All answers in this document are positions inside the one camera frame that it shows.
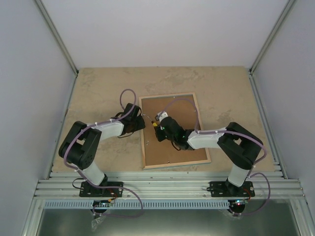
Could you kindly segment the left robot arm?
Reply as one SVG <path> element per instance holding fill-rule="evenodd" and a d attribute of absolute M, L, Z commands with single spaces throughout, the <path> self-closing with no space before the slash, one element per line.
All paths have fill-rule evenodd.
<path fill-rule="evenodd" d="M 70 168 L 78 171 L 91 185 L 96 196 L 103 196 L 108 190 L 108 177 L 95 163 L 100 141 L 108 138 L 125 138 L 145 128 L 141 108 L 128 103 L 123 112 L 99 124 L 75 122 L 62 142 L 58 155 Z"/>

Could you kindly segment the yellow handled screwdriver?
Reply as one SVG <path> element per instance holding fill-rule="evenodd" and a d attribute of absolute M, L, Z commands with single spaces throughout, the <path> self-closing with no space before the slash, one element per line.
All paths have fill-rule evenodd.
<path fill-rule="evenodd" d="M 147 118 L 150 120 L 150 122 L 151 122 L 151 124 L 152 124 L 152 126 L 153 126 L 154 128 L 157 128 L 157 127 L 158 127 L 158 124 L 157 124 L 156 121 L 152 120 L 149 116 L 147 116 Z"/>

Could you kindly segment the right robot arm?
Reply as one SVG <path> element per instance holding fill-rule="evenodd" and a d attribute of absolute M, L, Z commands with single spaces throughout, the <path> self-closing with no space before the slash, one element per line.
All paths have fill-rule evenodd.
<path fill-rule="evenodd" d="M 261 150 L 266 154 L 263 142 L 236 122 L 217 130 L 184 129 L 167 113 L 155 117 L 157 140 L 169 140 L 176 150 L 202 148 L 221 149 L 233 163 L 232 169 L 220 190 L 236 197 L 244 190 L 244 183 Z"/>

